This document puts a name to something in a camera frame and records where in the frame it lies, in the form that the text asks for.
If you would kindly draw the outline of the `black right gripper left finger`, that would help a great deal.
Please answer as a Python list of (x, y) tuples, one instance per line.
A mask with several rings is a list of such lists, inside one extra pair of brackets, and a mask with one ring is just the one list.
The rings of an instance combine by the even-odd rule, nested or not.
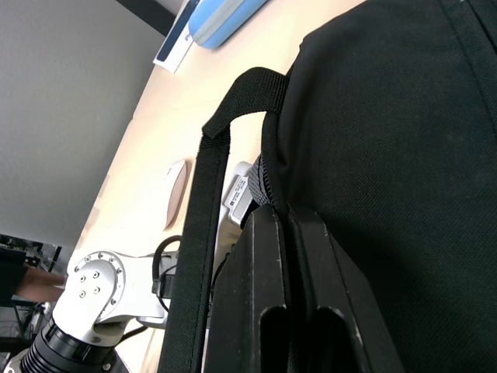
[(274, 210), (253, 211), (214, 285), (206, 372), (285, 372), (290, 327)]

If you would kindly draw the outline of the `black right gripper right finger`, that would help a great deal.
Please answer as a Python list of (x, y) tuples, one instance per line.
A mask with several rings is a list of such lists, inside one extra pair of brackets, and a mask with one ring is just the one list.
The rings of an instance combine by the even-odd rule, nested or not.
[(317, 213), (289, 211), (294, 348), (302, 372), (402, 372), (371, 286)]

